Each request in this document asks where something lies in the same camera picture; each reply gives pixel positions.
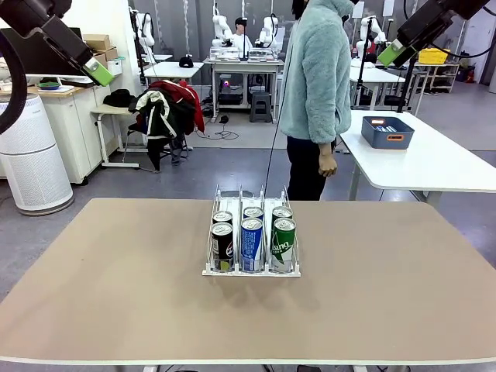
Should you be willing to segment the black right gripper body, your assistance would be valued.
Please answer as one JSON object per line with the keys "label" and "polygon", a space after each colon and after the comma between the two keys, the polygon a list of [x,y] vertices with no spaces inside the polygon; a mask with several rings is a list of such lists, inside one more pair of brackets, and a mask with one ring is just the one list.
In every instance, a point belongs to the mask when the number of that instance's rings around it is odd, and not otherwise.
{"label": "black right gripper body", "polygon": [[458,16],[470,19],[488,0],[440,0],[427,1],[398,30],[398,42],[403,47],[423,49],[434,42]]}

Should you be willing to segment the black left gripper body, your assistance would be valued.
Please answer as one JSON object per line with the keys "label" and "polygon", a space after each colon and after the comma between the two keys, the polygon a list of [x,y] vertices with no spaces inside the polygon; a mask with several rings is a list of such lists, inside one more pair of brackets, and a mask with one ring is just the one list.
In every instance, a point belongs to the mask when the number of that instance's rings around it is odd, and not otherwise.
{"label": "black left gripper body", "polygon": [[23,39],[40,34],[66,62],[95,81],[93,70],[87,69],[90,48],[61,20],[70,7],[71,1],[1,1],[1,19]]}

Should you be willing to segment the person's right hand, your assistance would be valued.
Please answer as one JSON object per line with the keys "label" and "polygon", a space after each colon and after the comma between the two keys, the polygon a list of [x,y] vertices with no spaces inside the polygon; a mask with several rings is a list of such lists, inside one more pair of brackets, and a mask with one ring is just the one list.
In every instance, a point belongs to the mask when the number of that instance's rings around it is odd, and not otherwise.
{"label": "person's right hand", "polygon": [[323,177],[333,176],[338,169],[337,162],[332,154],[332,149],[320,150],[319,154],[319,174]]}

